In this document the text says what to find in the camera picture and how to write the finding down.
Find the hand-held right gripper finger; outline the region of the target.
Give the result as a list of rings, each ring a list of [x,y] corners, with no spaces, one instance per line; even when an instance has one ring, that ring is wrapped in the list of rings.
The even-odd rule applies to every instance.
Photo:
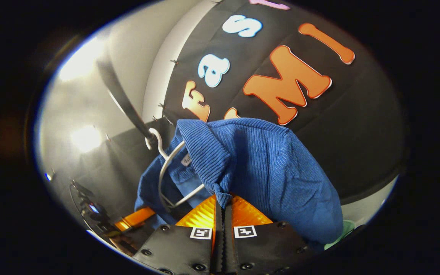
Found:
[[[224,272],[284,275],[312,259],[308,243],[286,221],[274,222],[240,196],[225,209]]]
[[[222,210],[215,195],[192,209],[178,223],[163,223],[133,258],[165,275],[211,275],[222,267]]]

